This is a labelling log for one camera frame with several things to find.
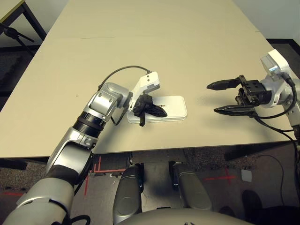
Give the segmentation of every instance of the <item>white box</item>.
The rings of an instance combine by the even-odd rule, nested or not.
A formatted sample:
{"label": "white box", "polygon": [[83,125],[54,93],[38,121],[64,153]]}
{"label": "white box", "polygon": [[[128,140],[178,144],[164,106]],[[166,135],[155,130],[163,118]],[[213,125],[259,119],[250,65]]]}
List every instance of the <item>white box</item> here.
{"label": "white box", "polygon": [[[153,104],[162,107],[168,116],[156,117],[145,113],[146,123],[184,120],[188,115],[182,96],[153,97]],[[140,118],[134,116],[133,112],[127,113],[127,119],[129,123],[140,123]]]}

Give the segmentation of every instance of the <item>power cord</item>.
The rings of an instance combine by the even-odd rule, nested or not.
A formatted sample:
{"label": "power cord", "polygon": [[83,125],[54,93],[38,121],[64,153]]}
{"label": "power cord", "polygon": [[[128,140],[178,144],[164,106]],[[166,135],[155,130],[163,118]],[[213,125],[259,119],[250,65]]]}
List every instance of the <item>power cord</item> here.
{"label": "power cord", "polygon": [[284,179],[284,176],[285,176],[285,172],[283,170],[283,166],[277,158],[275,158],[274,156],[271,156],[271,155],[260,155],[260,156],[258,156],[258,158],[263,157],[263,156],[268,156],[268,157],[271,157],[271,158],[275,159],[281,167],[282,176],[281,176],[281,183],[280,183],[280,198],[281,198],[281,203],[284,206],[285,202],[283,201],[283,197],[282,197],[282,186],[283,186],[283,179]]}
{"label": "power cord", "polygon": [[85,225],[90,225],[90,217],[88,215],[80,215],[71,219],[71,223],[75,223],[80,220],[86,220]]}
{"label": "power cord", "polygon": [[297,144],[295,143],[295,141],[287,134],[284,133],[283,130],[281,129],[277,129],[275,127],[271,127],[270,125],[266,124],[265,122],[263,122],[259,117],[254,117],[254,119],[260,123],[261,125],[268,127],[272,130],[275,130],[277,132],[279,132],[280,134],[286,136],[288,139],[291,140],[293,146],[294,146],[294,157],[295,157],[295,162],[294,162],[294,181],[295,181],[295,186],[296,186],[296,190],[297,190],[297,195],[298,195],[298,200],[300,203],[300,180],[299,180],[299,175],[298,175],[298,164],[300,162],[300,156],[298,156],[298,150],[297,150]]}
{"label": "power cord", "polygon": [[[141,67],[141,66],[126,66],[126,67],[121,67],[121,68],[119,68],[119,69],[113,71],[112,73],[110,73],[110,74],[102,81],[102,83],[99,85],[98,90],[101,90],[101,88],[103,87],[103,84],[105,84],[105,82],[106,82],[112,75],[114,75],[115,73],[117,73],[117,72],[119,72],[119,71],[121,71],[121,70],[128,69],[128,68],[138,68],[138,69],[145,70],[145,71],[147,72],[147,74],[151,73],[150,70],[148,70],[148,69],[146,69],[146,68],[144,68],[144,67]],[[115,126],[117,126],[117,125],[121,122],[122,118],[124,117],[124,115],[125,115],[126,112],[127,112],[127,109],[128,109],[128,107],[125,107],[125,108],[124,108],[124,110],[123,110],[123,112],[122,112],[122,114],[121,114],[121,116],[120,116],[120,118],[118,119],[117,122],[115,122],[115,120],[113,119],[113,117],[111,117],[112,123],[113,123]]]}

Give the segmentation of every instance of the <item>floor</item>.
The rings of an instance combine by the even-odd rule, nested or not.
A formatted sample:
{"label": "floor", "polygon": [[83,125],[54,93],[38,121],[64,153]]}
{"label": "floor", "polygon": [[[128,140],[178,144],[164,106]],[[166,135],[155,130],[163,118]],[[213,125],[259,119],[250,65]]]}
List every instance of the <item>floor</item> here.
{"label": "floor", "polygon": [[[300,56],[290,49],[289,45],[274,45],[288,60],[297,76],[300,76]],[[17,63],[17,58],[22,57],[22,63]],[[9,58],[10,68],[3,69],[3,64],[8,65],[3,59]],[[0,90],[12,90],[30,61],[30,56],[25,52],[3,53],[0,52],[0,66],[2,70],[9,71],[10,79],[3,80]],[[0,109],[6,99],[0,97]],[[197,171],[206,188],[214,211],[223,206],[230,206],[236,217],[243,219],[244,211],[240,195],[243,190],[251,189],[258,193],[264,207],[281,205],[280,181],[281,169],[274,159],[258,155],[267,154],[275,156],[283,165],[285,176],[283,184],[283,199],[286,205],[297,206],[293,182],[293,148],[290,144],[275,147],[263,153],[226,162],[223,154],[230,149],[222,148],[196,148],[178,150],[160,150],[147,152],[134,152],[133,163],[144,162],[145,183],[142,193],[142,210],[154,210],[158,207],[180,207],[179,193],[173,191],[168,173],[169,161],[183,161]],[[26,192],[37,180],[44,176],[45,165],[29,163],[26,171],[0,168],[0,224],[9,212],[15,208],[17,199]],[[252,172],[252,182],[241,180],[241,169]],[[219,180],[220,177],[233,176],[230,180]],[[71,217],[87,214],[91,217],[92,224],[112,224],[112,208],[119,177],[96,176],[91,174],[88,183],[82,185],[73,201]]]}

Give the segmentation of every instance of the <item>metal stand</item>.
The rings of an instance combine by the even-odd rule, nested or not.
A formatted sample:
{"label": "metal stand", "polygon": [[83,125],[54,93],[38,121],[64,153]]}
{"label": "metal stand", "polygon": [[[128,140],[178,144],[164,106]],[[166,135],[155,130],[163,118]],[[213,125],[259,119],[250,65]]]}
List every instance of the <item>metal stand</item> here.
{"label": "metal stand", "polygon": [[20,39],[19,37],[23,37],[31,42],[34,42],[34,40],[32,40],[31,38],[19,33],[16,29],[8,27],[2,23],[0,23],[0,27],[2,27],[3,32],[6,36],[16,40],[23,48],[25,48],[25,50],[31,55],[34,56],[33,52],[29,49],[29,47],[27,47]]}
{"label": "metal stand", "polygon": [[46,32],[42,28],[41,24],[38,22],[26,2],[21,4],[14,12],[12,12],[2,23],[6,26],[10,26],[13,21],[15,21],[21,14],[23,14],[28,22],[31,24],[33,29],[39,35],[39,37],[44,41],[46,38]]}

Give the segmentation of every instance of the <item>black table leg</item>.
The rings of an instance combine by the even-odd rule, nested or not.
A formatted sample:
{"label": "black table leg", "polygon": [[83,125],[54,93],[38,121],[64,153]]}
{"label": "black table leg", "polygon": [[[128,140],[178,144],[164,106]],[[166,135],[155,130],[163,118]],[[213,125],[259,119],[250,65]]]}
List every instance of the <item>black table leg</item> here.
{"label": "black table leg", "polygon": [[31,24],[33,29],[36,31],[36,33],[39,35],[39,37],[44,41],[46,38],[46,32],[44,31],[43,27],[41,24],[38,22],[28,5],[24,2],[22,5],[22,8],[24,9],[24,16],[28,20],[28,22]]}

